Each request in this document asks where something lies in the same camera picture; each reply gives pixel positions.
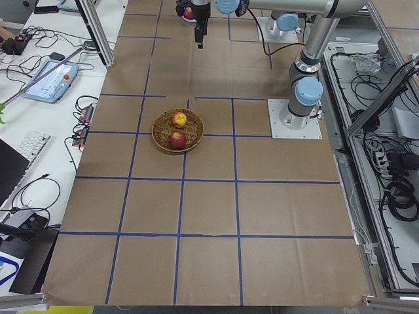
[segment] laptop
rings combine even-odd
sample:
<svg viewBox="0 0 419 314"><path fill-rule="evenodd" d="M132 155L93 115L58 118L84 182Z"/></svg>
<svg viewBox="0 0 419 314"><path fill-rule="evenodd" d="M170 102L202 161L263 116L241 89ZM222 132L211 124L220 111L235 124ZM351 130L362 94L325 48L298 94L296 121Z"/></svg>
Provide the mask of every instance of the laptop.
<svg viewBox="0 0 419 314"><path fill-rule="evenodd" d="M0 139L0 206L23 179L29 160Z"/></svg>

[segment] screen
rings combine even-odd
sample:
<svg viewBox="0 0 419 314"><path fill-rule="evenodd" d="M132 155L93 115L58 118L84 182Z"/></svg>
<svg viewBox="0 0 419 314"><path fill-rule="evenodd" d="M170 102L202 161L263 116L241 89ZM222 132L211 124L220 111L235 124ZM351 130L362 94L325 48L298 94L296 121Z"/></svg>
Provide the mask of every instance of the screen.
<svg viewBox="0 0 419 314"><path fill-rule="evenodd" d="M22 180L29 160L0 139L0 161L0 205L2 205Z"/></svg>
<svg viewBox="0 0 419 314"><path fill-rule="evenodd" d="M37 77L44 75L44 73L48 72L56 65L57 63L55 62L48 62L47 65L42 70L42 72L37 75ZM40 80L37 84L35 84L29 90L27 90L25 94L44 97L44 98L51 97L52 95L54 95L58 85L61 84L63 75L70 72L70 70L71 70L71 65L67 65L67 64L60 65L57 69L55 69L55 71L48 74L46 77Z"/></svg>

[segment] red apple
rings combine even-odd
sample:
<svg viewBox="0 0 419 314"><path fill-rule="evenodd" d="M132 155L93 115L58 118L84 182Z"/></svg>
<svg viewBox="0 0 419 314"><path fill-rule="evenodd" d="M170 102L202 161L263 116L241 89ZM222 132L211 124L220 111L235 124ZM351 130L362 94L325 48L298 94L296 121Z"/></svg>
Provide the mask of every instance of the red apple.
<svg viewBox="0 0 419 314"><path fill-rule="evenodd" d="M193 20L194 14L192 13L192 8L187 7L185 11L183 11L183 17L186 18L187 20Z"/></svg>
<svg viewBox="0 0 419 314"><path fill-rule="evenodd" d="M188 119L185 113L182 113L181 111L177 111L172 116L172 124L178 129L182 129L183 127L185 127L187 120Z"/></svg>
<svg viewBox="0 0 419 314"><path fill-rule="evenodd" d="M182 132L175 131L169 136L169 146L173 149L184 149L186 136Z"/></svg>

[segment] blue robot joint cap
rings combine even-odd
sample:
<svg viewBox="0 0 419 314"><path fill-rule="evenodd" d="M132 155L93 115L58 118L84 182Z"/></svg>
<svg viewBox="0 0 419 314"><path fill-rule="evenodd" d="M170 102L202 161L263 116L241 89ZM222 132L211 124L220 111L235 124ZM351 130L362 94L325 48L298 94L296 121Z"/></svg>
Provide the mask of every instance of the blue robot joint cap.
<svg viewBox="0 0 419 314"><path fill-rule="evenodd" d="M299 17L293 13L285 13L276 20L276 25L280 31L292 31L299 25Z"/></svg>
<svg viewBox="0 0 419 314"><path fill-rule="evenodd" d="M215 0L215 7L220 13L233 13L239 6L240 0Z"/></svg>
<svg viewBox="0 0 419 314"><path fill-rule="evenodd" d="M321 95L323 95L323 85L314 77L300 79L295 87L295 97L306 107L313 107Z"/></svg>

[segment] metal base plate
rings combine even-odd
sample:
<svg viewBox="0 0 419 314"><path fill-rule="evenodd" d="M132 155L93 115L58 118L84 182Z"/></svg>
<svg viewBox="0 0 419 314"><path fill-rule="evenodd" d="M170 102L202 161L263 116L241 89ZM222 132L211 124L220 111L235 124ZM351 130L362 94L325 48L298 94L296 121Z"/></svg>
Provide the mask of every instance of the metal base plate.
<svg viewBox="0 0 419 314"><path fill-rule="evenodd" d="M266 31L266 23L269 21L269 18L257 18L257 21L259 22L259 25L262 28L263 32L263 38L266 43L285 43L285 44L293 44L297 43L299 40L297 38L297 33L295 31L286 31L283 32L283 35L280 36L279 31L277 36L271 36ZM262 36L261 32L259 31L259 28L257 29L257 34L259 36L259 42L262 42Z"/></svg>
<svg viewBox="0 0 419 314"><path fill-rule="evenodd" d="M281 110L288 106L288 99L268 99L270 131L273 139L322 139L320 125L317 119L309 119L301 130L291 130L280 121Z"/></svg>

